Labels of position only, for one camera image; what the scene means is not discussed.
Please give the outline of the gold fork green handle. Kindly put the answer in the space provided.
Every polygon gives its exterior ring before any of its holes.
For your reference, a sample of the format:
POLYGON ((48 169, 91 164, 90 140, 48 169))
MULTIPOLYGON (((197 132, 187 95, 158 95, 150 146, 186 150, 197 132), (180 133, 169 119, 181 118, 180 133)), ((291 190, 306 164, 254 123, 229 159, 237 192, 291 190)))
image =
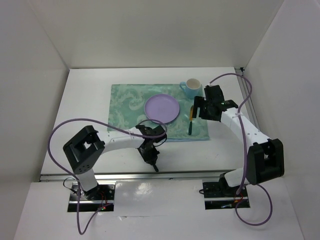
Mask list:
POLYGON ((156 172, 156 173, 158 173, 158 172, 159 172, 158 167, 157 167, 155 164, 153 164, 152 166, 153 166, 153 168, 154 168, 155 172, 156 172))

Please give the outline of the gold knife green handle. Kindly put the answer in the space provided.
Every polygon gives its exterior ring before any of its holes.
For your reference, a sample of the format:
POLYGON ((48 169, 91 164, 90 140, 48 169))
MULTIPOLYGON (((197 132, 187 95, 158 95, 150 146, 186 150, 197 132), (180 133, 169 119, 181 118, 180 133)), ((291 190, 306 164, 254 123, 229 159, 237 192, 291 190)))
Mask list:
POLYGON ((188 127, 189 136, 192 135, 192 130, 193 130, 193 109, 194 109, 194 106, 192 105, 189 111, 189 127, 188 127))

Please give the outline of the light blue mug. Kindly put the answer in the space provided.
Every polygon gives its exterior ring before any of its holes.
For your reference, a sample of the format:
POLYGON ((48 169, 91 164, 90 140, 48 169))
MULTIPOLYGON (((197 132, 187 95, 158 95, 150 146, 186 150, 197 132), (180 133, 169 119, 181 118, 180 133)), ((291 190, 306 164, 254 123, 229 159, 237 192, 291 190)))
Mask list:
POLYGON ((199 95, 202 85, 199 80, 190 78, 186 82, 180 82, 179 87, 188 99, 194 99, 195 96, 199 95))

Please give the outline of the purple plastic plate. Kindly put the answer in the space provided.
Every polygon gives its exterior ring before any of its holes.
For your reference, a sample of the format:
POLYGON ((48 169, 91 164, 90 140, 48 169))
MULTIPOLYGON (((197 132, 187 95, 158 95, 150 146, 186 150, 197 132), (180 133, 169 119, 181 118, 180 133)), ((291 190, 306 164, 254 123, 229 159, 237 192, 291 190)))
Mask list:
POLYGON ((157 120, 164 124, 174 121, 180 112, 178 101, 168 94, 151 96, 144 105, 144 113, 150 120, 157 120))

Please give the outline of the green patterned cloth placemat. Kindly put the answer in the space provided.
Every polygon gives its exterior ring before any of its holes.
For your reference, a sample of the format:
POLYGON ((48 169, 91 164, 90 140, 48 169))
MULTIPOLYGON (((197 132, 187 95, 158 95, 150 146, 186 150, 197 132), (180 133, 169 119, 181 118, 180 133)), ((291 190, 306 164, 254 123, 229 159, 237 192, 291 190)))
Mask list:
POLYGON ((210 139, 206 120, 194 118, 189 135, 190 108, 188 99, 178 84, 113 84, 109 103, 108 123, 120 129, 129 129, 148 117, 145 114, 146 101, 152 96, 167 94, 179 104, 176 119, 167 123, 169 142, 207 141, 210 139))

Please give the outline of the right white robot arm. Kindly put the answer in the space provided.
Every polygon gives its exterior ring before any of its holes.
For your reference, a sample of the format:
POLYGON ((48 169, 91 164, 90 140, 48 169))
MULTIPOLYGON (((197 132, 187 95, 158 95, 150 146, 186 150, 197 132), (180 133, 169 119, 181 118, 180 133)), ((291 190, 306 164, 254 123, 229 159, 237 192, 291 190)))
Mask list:
POLYGON ((225 100, 219 85, 207 85, 204 93, 204 97, 194 97, 192 117, 224 124, 245 146, 244 167, 220 175, 220 194, 230 196, 236 188, 282 177, 285 173, 283 143, 258 130, 239 112, 233 100, 225 100))

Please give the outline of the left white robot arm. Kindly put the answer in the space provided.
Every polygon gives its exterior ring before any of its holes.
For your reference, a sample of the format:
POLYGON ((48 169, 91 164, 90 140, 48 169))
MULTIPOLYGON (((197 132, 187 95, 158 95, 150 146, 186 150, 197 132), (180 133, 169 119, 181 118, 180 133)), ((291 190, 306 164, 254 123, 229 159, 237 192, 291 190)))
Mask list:
POLYGON ((167 140, 164 128, 140 124, 127 131, 128 134, 120 131, 99 133, 92 125, 88 125, 63 146, 72 171, 81 184, 80 192, 87 200, 97 200, 104 194, 105 190, 98 184, 93 171, 95 163, 104 153, 136 149, 144 162, 159 172, 156 163, 160 152, 156 147, 161 141, 167 140))

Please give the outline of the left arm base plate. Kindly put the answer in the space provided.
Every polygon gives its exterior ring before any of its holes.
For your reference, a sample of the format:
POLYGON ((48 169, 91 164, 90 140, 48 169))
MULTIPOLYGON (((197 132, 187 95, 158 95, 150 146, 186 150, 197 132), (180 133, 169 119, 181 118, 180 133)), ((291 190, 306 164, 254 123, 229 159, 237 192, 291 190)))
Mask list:
MULTIPOLYGON (((92 193, 85 194, 83 190, 80 191, 79 212, 89 213, 95 212, 100 208, 101 212, 114 211, 114 199, 116 183, 114 181, 99 181, 99 189, 92 193)), ((78 183, 72 177, 67 177, 62 185, 69 190, 69 200, 67 211, 75 213, 77 211, 77 191, 78 183)))

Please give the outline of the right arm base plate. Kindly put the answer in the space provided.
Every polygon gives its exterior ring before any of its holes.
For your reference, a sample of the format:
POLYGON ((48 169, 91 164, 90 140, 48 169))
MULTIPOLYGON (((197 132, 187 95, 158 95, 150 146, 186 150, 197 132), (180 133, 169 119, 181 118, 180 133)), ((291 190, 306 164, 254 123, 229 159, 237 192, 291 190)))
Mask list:
POLYGON ((198 192, 204 197, 206 210, 225 210, 238 208, 250 208, 247 189, 236 194, 237 187, 222 188, 218 182, 203 182, 202 189, 198 192))

